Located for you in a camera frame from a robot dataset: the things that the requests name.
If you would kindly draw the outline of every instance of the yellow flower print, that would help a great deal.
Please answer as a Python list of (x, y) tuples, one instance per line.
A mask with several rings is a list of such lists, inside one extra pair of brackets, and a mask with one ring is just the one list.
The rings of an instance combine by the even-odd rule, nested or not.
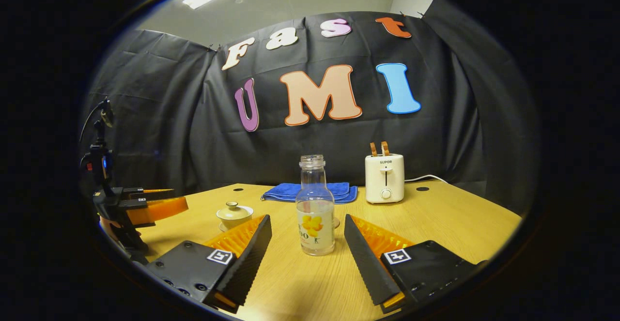
[(323, 220), (321, 219), (321, 217), (312, 218), (309, 215), (305, 215), (302, 217), (302, 219), (303, 223), (301, 224), (301, 226), (308, 231), (308, 235), (312, 237), (319, 236), (318, 232), (323, 229), (323, 224), (321, 224), (321, 221)]

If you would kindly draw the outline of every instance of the bottle label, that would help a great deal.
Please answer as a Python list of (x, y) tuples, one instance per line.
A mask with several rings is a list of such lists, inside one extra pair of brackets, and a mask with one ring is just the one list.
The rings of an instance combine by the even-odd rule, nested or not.
[(297, 210), (301, 244), (312, 250), (328, 248), (334, 243), (334, 211), (305, 213)]

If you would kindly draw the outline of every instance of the folded towel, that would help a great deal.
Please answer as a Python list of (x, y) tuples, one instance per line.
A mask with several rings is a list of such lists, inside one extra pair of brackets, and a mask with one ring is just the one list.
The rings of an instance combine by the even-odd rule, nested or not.
[[(328, 183), (327, 188), (334, 195), (334, 202), (336, 204), (346, 204), (347, 202), (351, 202), (357, 198), (357, 187), (349, 187), (347, 182)], [(301, 184), (282, 183), (263, 194), (263, 196), (261, 196), (261, 200), (295, 202), (295, 197), (300, 190)]]

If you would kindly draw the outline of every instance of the wooden table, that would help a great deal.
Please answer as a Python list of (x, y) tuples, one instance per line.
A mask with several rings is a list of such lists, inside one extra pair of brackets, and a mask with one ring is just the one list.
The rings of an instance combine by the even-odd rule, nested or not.
[[(416, 188), (425, 186), (428, 191)], [(397, 204), (371, 205), (365, 189), (354, 202), (335, 205), (341, 225), (336, 248), (323, 257), (301, 252), (295, 204), (260, 200), (270, 186), (234, 184), (186, 197), (188, 211), (141, 228), (149, 245), (149, 261), (183, 240), (202, 244), (219, 235), (215, 216), (227, 201), (254, 209), (254, 217), (269, 214), (273, 236), (245, 306), (235, 317), (244, 320), (375, 320), (385, 316), (370, 295), (345, 240), (345, 215), (351, 214), (403, 236), (414, 243), (434, 240), (463, 259), (478, 263), (491, 258), (518, 226), (521, 218), (509, 210), (447, 183), (432, 180), (407, 183)]]

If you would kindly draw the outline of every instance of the ceiling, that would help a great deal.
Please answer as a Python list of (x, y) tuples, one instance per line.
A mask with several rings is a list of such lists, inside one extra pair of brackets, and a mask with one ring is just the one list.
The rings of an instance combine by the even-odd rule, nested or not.
[[(403, 0), (213, 0), (193, 10), (182, 1), (170, 0), (162, 4), (137, 28), (166, 32), (217, 47), (288, 19), (329, 12), (390, 12), (394, 2), (403, 3)], [(424, 12), (432, 0), (406, 1), (407, 5), (420, 4), (417, 7)]]

